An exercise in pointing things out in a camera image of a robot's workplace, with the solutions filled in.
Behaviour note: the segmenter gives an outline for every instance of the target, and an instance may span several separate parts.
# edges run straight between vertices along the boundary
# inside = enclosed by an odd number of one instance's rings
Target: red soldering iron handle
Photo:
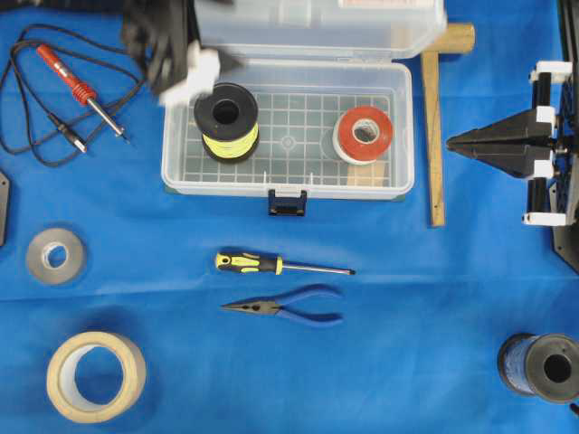
[[[82,106],[87,105],[87,99],[97,98],[95,92],[87,83],[76,77],[71,70],[54,54],[48,45],[41,44],[37,49],[38,55],[43,58],[48,66],[64,81],[72,90],[72,96],[79,101]]]

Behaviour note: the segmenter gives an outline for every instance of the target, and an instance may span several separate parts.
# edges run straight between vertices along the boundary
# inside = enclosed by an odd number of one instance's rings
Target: blue cloth
[[[529,107],[528,73],[538,60],[561,58],[553,1],[446,7],[451,21],[475,23],[478,40],[472,54],[442,58],[444,139]],[[0,14],[1,63],[35,22],[119,43],[118,18],[22,10]],[[92,156],[59,170],[0,152],[14,185],[0,249],[1,431],[576,432],[579,420],[565,407],[510,392],[496,355],[517,332],[578,337],[579,280],[552,253],[548,230],[520,223],[525,183],[446,151],[447,226],[428,229],[420,65],[404,63],[413,73],[416,183],[403,203],[312,200],[306,218],[283,219],[268,217],[263,199],[168,194],[159,174],[163,110],[147,90],[119,115],[133,146],[102,134]],[[58,113],[78,112],[35,54],[21,64]],[[130,84],[86,68],[104,100]],[[22,145],[14,80],[0,110],[8,145]],[[33,113],[43,131],[48,121]],[[74,284],[51,288],[28,275],[24,257],[37,232],[58,225],[81,236],[89,260]],[[357,274],[220,274],[212,260],[224,246]],[[315,330],[219,309],[314,283],[344,297],[308,300],[304,310],[341,312],[342,325]],[[45,392],[53,352],[86,330],[126,335],[147,360],[141,399],[99,426],[66,420]],[[83,363],[83,392],[111,396],[119,384],[113,364],[102,353]],[[96,384],[84,379],[91,367]]]

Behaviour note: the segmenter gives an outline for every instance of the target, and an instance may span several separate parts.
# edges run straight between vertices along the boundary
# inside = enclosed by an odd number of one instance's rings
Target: yellow and black screwdriver handle
[[[219,252],[215,256],[215,266],[223,271],[235,273],[275,273],[281,274],[283,260],[277,258],[262,258],[250,253]]]

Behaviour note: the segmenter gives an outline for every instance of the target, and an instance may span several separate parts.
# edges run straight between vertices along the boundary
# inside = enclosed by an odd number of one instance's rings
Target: blue spool
[[[579,396],[579,344],[565,335],[513,335],[497,362],[500,378],[519,395],[558,404]]]

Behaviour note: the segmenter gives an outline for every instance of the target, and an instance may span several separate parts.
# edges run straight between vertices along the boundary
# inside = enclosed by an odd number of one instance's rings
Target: clear plastic box
[[[162,176],[184,194],[392,200],[414,182],[412,79],[393,57],[412,57],[445,28],[442,0],[238,0],[232,10],[199,2],[204,42],[223,43],[245,68],[221,81],[253,93],[260,144],[237,165],[203,150],[188,107],[168,108]],[[370,166],[332,147],[339,116],[375,106],[394,125],[390,149]]]

